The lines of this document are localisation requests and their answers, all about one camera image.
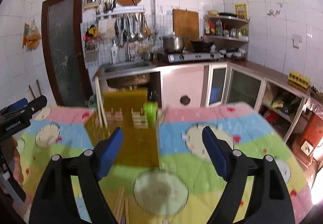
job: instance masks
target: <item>screw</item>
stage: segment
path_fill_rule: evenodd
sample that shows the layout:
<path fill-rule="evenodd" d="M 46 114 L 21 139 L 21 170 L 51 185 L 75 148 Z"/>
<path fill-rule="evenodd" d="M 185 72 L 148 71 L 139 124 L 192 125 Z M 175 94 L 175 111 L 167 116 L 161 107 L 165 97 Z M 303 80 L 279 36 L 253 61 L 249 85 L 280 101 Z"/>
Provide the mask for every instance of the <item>screw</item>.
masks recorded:
<path fill-rule="evenodd" d="M 235 156 L 241 156 L 242 153 L 241 153 L 240 150 L 235 149 L 235 150 L 232 151 L 232 154 L 234 154 Z"/>
<path fill-rule="evenodd" d="M 52 160 L 53 161 L 57 161 L 57 160 L 59 160 L 60 159 L 60 156 L 59 155 L 53 155 L 52 156 Z"/>
<path fill-rule="evenodd" d="M 91 150 L 91 149 L 85 150 L 85 152 L 84 152 L 85 156 L 90 156 L 92 154 L 93 154 L 93 150 Z"/>
<path fill-rule="evenodd" d="M 265 159 L 269 162 L 272 162 L 274 160 L 273 157 L 270 155 L 265 156 Z"/>

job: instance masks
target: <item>cutting board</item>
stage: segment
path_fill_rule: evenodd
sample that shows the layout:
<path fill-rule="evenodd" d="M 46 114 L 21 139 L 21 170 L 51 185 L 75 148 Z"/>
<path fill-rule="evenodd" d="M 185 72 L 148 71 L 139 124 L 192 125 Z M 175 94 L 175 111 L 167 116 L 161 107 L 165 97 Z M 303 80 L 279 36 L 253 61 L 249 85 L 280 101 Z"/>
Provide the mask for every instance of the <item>cutting board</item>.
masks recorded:
<path fill-rule="evenodd" d="M 193 51 L 191 40 L 200 38 L 199 14 L 188 10 L 173 10 L 175 35 L 184 39 L 187 51 Z"/>

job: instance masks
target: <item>yellow egg tray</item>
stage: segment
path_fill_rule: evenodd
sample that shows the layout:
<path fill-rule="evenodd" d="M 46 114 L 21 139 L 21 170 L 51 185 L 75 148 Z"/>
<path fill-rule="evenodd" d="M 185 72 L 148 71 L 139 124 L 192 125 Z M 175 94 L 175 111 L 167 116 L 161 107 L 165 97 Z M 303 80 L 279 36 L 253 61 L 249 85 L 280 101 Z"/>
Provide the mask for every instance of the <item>yellow egg tray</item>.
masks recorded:
<path fill-rule="evenodd" d="M 306 76 L 295 71 L 289 73 L 288 80 L 304 87 L 305 89 L 307 89 L 310 84 L 310 80 Z"/>

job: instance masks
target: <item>orange object on wall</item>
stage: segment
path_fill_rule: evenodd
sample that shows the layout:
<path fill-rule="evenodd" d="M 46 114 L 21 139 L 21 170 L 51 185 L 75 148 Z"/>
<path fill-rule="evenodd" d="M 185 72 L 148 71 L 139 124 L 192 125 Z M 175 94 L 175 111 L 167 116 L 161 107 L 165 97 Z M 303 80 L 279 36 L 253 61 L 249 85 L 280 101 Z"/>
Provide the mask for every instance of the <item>orange object on wall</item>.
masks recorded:
<path fill-rule="evenodd" d="M 323 137 L 323 120 L 314 113 L 311 115 L 302 136 L 297 139 L 297 144 L 301 146 L 306 140 L 313 146 L 313 151 L 318 146 Z"/>

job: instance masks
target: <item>stainless steel pot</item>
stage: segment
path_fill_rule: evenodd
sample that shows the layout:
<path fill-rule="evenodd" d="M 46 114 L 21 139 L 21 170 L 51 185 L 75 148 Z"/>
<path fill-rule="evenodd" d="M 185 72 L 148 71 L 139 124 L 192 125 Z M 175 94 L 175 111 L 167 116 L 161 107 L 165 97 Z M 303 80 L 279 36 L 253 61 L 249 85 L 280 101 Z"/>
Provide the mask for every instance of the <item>stainless steel pot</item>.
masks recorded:
<path fill-rule="evenodd" d="M 184 39 L 173 34 L 165 35 L 163 48 L 166 52 L 181 52 L 184 49 Z"/>

